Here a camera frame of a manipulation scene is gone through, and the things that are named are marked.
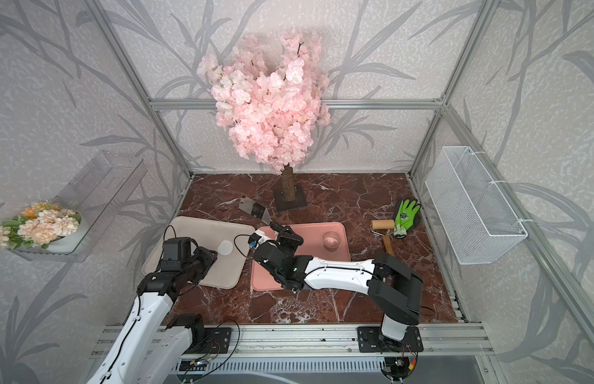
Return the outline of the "round cut dumpling wrapper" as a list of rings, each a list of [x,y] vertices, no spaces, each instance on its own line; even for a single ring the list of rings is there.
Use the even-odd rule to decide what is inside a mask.
[[[234,244],[232,241],[223,240],[217,247],[217,252],[219,255],[228,256],[231,255],[234,251]]]

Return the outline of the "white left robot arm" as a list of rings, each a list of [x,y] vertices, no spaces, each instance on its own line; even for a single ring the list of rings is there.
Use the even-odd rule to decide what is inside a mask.
[[[162,383],[188,350],[205,347],[205,327],[199,315],[177,318],[167,325],[160,345],[147,352],[157,330],[182,291],[199,285],[218,252],[188,237],[170,238],[162,244],[157,270],[137,287],[128,319],[90,383]]]

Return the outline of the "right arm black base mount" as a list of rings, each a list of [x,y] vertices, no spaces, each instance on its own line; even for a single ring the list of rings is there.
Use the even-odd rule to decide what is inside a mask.
[[[361,353],[414,352],[424,351],[423,340],[416,326],[408,326],[402,341],[382,334],[381,326],[359,326],[357,341]]]

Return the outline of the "metal spatula black handle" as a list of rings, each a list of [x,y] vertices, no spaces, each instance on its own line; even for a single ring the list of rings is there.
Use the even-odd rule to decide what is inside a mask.
[[[258,221],[263,222],[266,226],[273,227],[270,211],[255,200],[251,198],[241,198],[239,201],[239,209]]]

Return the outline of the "pink silicone mat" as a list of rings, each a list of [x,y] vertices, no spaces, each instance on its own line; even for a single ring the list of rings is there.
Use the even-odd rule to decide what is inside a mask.
[[[311,255],[336,262],[351,261],[346,228],[341,222],[293,224],[290,227],[304,240],[303,245],[297,249],[297,255]],[[339,244],[336,249],[329,251],[324,246],[324,238],[331,232],[335,233]],[[254,291],[278,291],[282,289],[272,275],[255,261],[252,262],[250,284]]]

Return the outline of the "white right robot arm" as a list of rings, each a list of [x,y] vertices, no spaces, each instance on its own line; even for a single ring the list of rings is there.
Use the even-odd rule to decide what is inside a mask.
[[[335,289],[365,294],[384,313],[382,336],[396,342],[419,324],[423,278],[386,252],[359,262],[336,262],[298,255],[304,240],[289,226],[271,224],[276,237],[257,230],[248,238],[253,259],[282,289],[300,292]]]

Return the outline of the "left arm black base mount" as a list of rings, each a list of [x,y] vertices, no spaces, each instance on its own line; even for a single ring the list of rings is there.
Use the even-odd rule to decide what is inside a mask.
[[[226,354],[229,349],[232,329],[230,327],[205,327],[201,315],[185,315],[174,318],[167,324],[167,329],[185,328],[192,338],[192,343],[185,354]]]

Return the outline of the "wooden rolling pin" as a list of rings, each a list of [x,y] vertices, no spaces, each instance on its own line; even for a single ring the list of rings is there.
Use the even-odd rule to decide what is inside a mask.
[[[386,253],[395,256],[391,241],[391,235],[395,228],[394,220],[372,220],[370,222],[370,228],[375,235],[382,236]]]

